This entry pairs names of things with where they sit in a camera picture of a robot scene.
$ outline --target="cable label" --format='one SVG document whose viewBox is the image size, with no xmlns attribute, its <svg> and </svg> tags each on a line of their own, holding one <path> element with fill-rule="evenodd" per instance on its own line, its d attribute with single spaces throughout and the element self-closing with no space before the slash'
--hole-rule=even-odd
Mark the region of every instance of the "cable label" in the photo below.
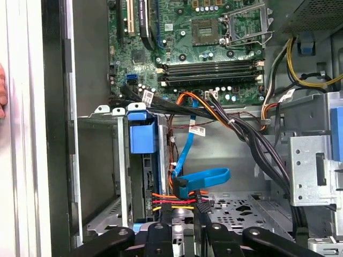
<svg viewBox="0 0 343 257">
<path fill-rule="evenodd" d="M 293 96 L 293 93 L 295 91 L 295 88 L 289 90 L 286 95 L 283 95 L 281 99 L 279 100 L 279 103 L 282 103 L 284 100 L 291 98 Z"/>
<path fill-rule="evenodd" d="M 154 93 L 150 92 L 149 90 L 144 90 L 141 102 L 145 103 L 147 107 L 150 107 L 152 103 L 152 98 L 154 98 Z"/>
<path fill-rule="evenodd" d="M 200 126 L 195 126 L 195 120 L 191 119 L 189 121 L 189 133 L 193 133 L 195 135 L 201 135 L 202 137 L 206 136 L 206 130 L 204 127 L 200 127 Z"/>
</svg>

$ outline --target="green circuit board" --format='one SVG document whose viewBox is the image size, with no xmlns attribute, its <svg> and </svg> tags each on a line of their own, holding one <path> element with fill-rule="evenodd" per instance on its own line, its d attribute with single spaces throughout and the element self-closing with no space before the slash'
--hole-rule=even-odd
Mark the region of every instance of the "green circuit board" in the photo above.
<svg viewBox="0 0 343 257">
<path fill-rule="evenodd" d="M 205 83 L 192 86 L 162 86 L 159 77 L 163 65 L 221 63 L 243 60 L 263 60 L 264 52 L 260 44 L 246 44 L 230 48 L 220 45 L 219 40 L 225 33 L 219 18 L 224 13 L 244 8 L 246 4 L 256 4 L 259 0 L 154 0 L 156 16 L 156 48 L 147 50 L 139 33 L 138 5 L 133 0 L 134 33 L 125 28 L 123 41 L 117 39 L 118 11 L 109 9 L 109 52 L 110 65 L 115 66 L 111 78 L 111 93 L 125 97 L 120 87 L 126 83 L 127 74 L 137 74 L 138 81 L 133 85 L 139 95 L 151 90 L 155 96 L 175 102 L 181 91 L 204 92 L 218 91 L 218 100 L 223 105 L 261 104 L 262 81 L 228 82 L 216 85 Z M 127 20 L 127 1 L 122 2 L 122 18 Z M 239 37 L 257 33 L 261 30 L 259 10 L 238 14 L 234 20 L 235 31 Z"/>
</svg>

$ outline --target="barcode sticker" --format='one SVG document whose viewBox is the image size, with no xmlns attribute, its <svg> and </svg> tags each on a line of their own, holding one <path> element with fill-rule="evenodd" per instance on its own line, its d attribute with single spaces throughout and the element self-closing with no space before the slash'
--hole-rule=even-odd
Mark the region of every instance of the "barcode sticker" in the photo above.
<svg viewBox="0 0 343 257">
<path fill-rule="evenodd" d="M 193 133 L 195 135 L 201 135 L 202 137 L 204 137 L 206 135 L 206 130 L 204 127 L 192 126 L 192 127 L 189 127 L 189 133 Z"/>
<path fill-rule="evenodd" d="M 147 107 L 151 106 L 151 102 L 152 102 L 152 98 L 154 98 L 154 93 L 148 91 L 148 90 L 144 90 L 143 93 L 143 98 L 141 99 L 142 103 L 145 103 L 145 105 Z"/>
<path fill-rule="evenodd" d="M 286 99 L 288 99 L 288 98 L 291 98 L 291 97 L 293 96 L 294 91 L 295 91 L 295 88 L 289 90 L 289 91 L 287 92 L 286 95 L 283 95 L 283 96 L 281 97 L 281 99 L 279 100 L 279 103 L 282 103 L 284 100 L 286 100 Z"/>
</svg>

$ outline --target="cpu socket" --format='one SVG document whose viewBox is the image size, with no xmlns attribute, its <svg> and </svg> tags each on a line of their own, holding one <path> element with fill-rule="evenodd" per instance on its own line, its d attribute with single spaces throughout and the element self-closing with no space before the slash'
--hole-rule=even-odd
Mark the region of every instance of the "cpu socket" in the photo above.
<svg viewBox="0 0 343 257">
<path fill-rule="evenodd" d="M 192 20 L 192 38 L 193 46 L 218 44 L 218 21 L 216 19 Z"/>
</svg>

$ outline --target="person's finger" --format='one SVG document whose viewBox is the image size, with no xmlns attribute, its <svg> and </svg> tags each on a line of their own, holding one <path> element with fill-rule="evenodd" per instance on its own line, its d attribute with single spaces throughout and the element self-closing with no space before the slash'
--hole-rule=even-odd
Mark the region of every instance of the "person's finger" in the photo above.
<svg viewBox="0 0 343 257">
<path fill-rule="evenodd" d="M 5 80 L 5 70 L 0 63 L 0 80 Z"/>
<path fill-rule="evenodd" d="M 0 119 L 5 118 L 5 112 L 0 105 Z"/>
<path fill-rule="evenodd" d="M 6 90 L 5 90 L 5 71 L 0 63 L 0 118 L 5 117 L 5 112 L 2 105 L 7 104 Z"/>
</svg>

